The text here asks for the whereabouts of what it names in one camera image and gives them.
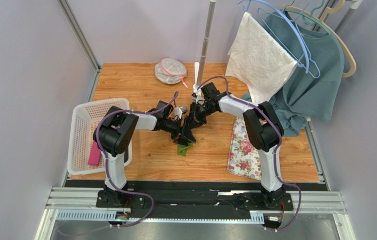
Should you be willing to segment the green paper napkin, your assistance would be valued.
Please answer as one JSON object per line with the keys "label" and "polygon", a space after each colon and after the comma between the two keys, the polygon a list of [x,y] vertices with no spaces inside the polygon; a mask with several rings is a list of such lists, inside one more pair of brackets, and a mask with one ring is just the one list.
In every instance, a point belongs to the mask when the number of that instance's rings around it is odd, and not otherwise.
{"label": "green paper napkin", "polygon": [[193,143],[189,143],[188,145],[178,144],[177,145],[177,155],[186,157],[188,151],[193,147]]}

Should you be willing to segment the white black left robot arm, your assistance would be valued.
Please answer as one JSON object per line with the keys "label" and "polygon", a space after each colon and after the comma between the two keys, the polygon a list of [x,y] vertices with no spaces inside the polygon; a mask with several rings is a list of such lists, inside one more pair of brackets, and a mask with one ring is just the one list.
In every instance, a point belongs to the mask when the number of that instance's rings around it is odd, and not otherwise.
{"label": "white black left robot arm", "polygon": [[98,194],[98,205],[122,207],[130,200],[125,175],[125,155],[130,152],[131,141],[137,130],[164,131],[178,146],[195,144],[190,124],[183,114],[186,108],[160,101],[148,112],[135,113],[117,106],[111,107],[98,124],[93,140],[101,151],[106,168],[105,187]]}

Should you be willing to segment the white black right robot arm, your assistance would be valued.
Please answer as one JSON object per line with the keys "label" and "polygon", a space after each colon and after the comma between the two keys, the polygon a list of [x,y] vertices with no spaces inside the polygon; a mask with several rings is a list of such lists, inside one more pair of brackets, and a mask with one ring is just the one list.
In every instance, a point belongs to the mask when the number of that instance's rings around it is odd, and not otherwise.
{"label": "white black right robot arm", "polygon": [[230,93],[221,93],[213,83],[203,87],[203,98],[190,106],[188,124],[191,129],[207,124],[207,117],[216,112],[231,114],[243,119],[247,136],[252,146],[258,150],[261,163],[261,203],[270,209],[279,204],[285,195],[283,184],[279,181],[279,146],[282,143],[283,127],[268,102],[254,105]]}

